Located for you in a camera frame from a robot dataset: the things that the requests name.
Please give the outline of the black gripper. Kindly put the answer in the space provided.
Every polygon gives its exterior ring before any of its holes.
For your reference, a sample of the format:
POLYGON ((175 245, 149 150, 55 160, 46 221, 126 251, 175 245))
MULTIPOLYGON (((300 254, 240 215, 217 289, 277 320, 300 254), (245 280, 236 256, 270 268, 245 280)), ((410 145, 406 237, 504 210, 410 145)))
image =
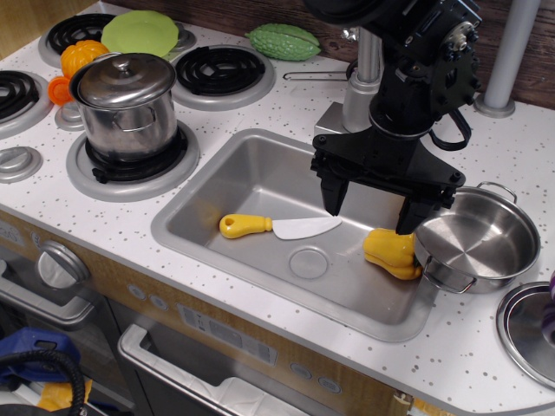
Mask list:
POLYGON ((337 216, 349 183, 404 196, 395 232, 408 235, 440 208, 450 208, 465 175, 433 155, 421 142, 452 152, 467 142, 449 142, 434 133, 445 115, 461 133, 467 123, 460 107, 467 87, 453 77, 435 81, 384 77, 369 105, 370 127, 359 133, 320 134, 313 140, 311 169, 321 179, 324 209, 337 216))

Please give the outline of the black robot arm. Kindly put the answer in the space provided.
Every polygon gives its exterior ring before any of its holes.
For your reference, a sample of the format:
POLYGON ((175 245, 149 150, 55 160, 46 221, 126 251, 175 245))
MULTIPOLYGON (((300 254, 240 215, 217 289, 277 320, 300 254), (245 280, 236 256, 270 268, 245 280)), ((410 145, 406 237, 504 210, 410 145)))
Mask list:
POLYGON ((311 168, 321 180, 325 210, 337 215, 350 183, 401 195, 396 230, 413 232, 449 208, 465 183, 462 172, 434 156, 421 138, 448 115, 462 140, 435 139, 445 151, 463 149, 471 130, 460 108, 473 103, 480 82, 474 52, 480 24, 471 1, 309 1, 318 19, 354 25, 382 40, 383 72, 369 103, 369 128, 320 134, 311 168))

